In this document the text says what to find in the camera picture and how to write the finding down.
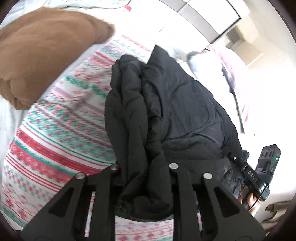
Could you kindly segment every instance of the metal screw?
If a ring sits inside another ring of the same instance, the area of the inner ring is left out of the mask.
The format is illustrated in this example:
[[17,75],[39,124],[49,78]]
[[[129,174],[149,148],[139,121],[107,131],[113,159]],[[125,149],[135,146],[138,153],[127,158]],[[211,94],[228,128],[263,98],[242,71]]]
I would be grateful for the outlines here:
[[84,174],[83,172],[79,172],[79,173],[77,173],[77,174],[75,175],[75,177],[76,177],[77,179],[83,179],[83,178],[85,177],[85,174]]
[[117,170],[119,169],[119,165],[114,164],[114,165],[112,165],[112,166],[110,167],[110,169],[111,169],[112,171],[117,171]]
[[210,180],[210,179],[212,179],[212,177],[213,177],[213,175],[210,174],[209,172],[204,173],[204,178],[205,178],[205,179]]
[[179,165],[177,163],[171,163],[169,164],[169,168],[173,169],[173,170],[176,170],[178,169]]

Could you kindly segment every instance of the fair isle pattern blanket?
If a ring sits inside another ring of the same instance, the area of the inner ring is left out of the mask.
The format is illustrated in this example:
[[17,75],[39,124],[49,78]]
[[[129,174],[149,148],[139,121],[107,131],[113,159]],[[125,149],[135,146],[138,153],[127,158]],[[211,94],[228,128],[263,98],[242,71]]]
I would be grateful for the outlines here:
[[[104,104],[111,66],[125,53],[147,62],[151,51],[126,36],[114,38],[30,108],[10,144],[2,175],[1,209],[20,226],[77,172],[91,175],[115,163],[104,128]],[[173,221],[115,221],[118,241],[172,240]]]

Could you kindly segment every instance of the finger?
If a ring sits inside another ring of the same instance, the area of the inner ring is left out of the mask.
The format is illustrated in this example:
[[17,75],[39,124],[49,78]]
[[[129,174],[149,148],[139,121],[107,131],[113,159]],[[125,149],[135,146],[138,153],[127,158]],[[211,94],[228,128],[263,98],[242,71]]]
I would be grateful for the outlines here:
[[242,185],[242,188],[241,188],[241,191],[239,193],[239,196],[242,195],[243,191],[244,191],[244,186]]
[[252,207],[253,204],[255,203],[256,201],[256,198],[254,198],[254,194],[253,193],[250,193],[247,197],[247,204]]
[[260,201],[256,202],[256,204],[254,205],[254,207],[249,211],[250,214],[252,216],[255,216],[255,214],[257,213],[257,211],[259,210],[260,208]]

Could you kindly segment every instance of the black puffer jacket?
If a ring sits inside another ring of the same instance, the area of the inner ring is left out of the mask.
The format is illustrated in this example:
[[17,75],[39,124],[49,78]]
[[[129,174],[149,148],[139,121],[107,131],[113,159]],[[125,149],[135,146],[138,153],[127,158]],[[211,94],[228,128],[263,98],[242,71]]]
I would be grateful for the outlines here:
[[106,131],[126,187],[123,216],[159,220],[172,212],[168,163],[211,171],[238,196],[242,176],[223,156],[242,148],[226,111],[166,51],[155,46],[147,64],[123,55],[112,67],[105,104]]

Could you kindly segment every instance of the brown cloth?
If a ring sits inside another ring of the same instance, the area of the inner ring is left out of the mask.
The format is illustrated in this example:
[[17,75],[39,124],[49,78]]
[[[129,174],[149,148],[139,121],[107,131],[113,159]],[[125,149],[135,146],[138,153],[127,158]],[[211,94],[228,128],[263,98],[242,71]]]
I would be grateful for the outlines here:
[[0,30],[0,95],[29,109],[88,47],[107,41],[113,26],[95,17],[39,8]]
[[264,228],[266,234],[272,231],[274,226],[280,221],[284,216],[288,207],[290,206],[291,201],[281,201],[275,202],[266,207],[266,211],[270,211],[272,216],[262,221],[261,225]]

